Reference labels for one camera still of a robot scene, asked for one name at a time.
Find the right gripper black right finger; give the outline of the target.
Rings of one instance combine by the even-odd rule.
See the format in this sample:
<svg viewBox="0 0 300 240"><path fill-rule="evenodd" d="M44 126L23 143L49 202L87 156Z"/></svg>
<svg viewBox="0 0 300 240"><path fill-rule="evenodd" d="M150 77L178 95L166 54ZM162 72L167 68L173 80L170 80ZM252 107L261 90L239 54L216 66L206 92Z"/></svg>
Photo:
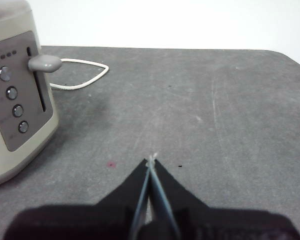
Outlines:
<svg viewBox="0 0 300 240"><path fill-rule="evenodd" d="M208 206L158 160L147 164L155 218L140 228L141 240L300 240L299 231L284 215Z"/></svg>

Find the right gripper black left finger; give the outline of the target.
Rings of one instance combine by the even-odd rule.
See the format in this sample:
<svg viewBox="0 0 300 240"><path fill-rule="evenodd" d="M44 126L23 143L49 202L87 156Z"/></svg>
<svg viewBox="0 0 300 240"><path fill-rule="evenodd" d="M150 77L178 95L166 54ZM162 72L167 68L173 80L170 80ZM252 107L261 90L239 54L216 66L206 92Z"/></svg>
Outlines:
<svg viewBox="0 0 300 240"><path fill-rule="evenodd" d="M142 160L96 204L42 205L18 213L5 240L129 240L145 223L149 172Z"/></svg>

